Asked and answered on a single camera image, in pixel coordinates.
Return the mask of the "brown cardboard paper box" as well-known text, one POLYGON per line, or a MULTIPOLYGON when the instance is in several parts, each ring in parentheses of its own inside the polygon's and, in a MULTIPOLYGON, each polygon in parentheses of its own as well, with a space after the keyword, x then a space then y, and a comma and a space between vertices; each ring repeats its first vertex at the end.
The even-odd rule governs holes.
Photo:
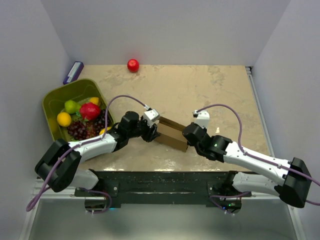
POLYGON ((168 147, 172 147, 173 149, 186 152, 188 144, 186 138, 183 136, 184 129, 184 125, 161 116, 157 124, 159 136, 155 141, 168 147))

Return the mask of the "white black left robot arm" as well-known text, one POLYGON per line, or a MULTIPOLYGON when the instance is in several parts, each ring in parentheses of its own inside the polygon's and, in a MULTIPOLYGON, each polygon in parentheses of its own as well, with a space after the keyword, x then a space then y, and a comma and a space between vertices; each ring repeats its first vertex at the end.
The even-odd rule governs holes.
POLYGON ((67 187, 76 187, 85 188, 92 196, 99 196, 104 184, 93 171, 80 170, 79 164, 99 155, 116 152, 132 138, 141 137, 147 143, 153 141, 159 137, 156 124, 159 119, 160 115, 155 109, 145 111, 143 116, 128 111, 106 134, 81 141, 58 139, 37 163, 35 172, 56 193, 67 187))

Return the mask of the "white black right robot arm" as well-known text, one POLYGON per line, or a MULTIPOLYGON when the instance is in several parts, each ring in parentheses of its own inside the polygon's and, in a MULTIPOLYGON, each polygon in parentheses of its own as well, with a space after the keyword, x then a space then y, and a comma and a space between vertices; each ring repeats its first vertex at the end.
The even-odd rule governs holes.
POLYGON ((205 128, 191 123, 182 131, 187 143, 211 161, 246 168, 251 174, 238 172, 223 183, 223 192, 230 197, 238 192, 257 192, 279 197, 296 208, 304 208, 311 186, 311 175, 300 158, 274 158, 258 153, 221 135, 209 136, 205 128))

